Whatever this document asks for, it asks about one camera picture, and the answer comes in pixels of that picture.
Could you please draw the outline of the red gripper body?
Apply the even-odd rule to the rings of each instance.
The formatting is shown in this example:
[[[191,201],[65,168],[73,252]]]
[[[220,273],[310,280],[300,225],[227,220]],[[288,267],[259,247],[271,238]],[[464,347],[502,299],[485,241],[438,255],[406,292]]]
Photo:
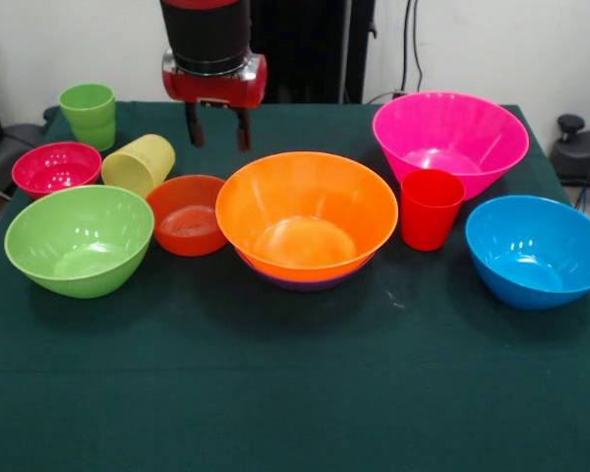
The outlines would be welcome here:
[[[263,54],[251,53],[235,71],[202,76],[183,71],[172,50],[167,49],[162,58],[162,80],[168,96],[174,100],[257,108],[265,97],[267,62]]]

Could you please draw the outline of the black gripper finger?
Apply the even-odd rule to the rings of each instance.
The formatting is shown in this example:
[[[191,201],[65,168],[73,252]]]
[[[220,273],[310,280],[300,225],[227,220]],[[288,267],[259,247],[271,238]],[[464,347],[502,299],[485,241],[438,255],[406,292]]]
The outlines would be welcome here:
[[[205,145],[205,134],[198,117],[198,107],[199,105],[196,102],[186,102],[185,118],[191,144],[196,148],[202,148]]]
[[[240,151],[249,151],[252,147],[250,116],[246,108],[233,108],[238,120],[237,143]]]

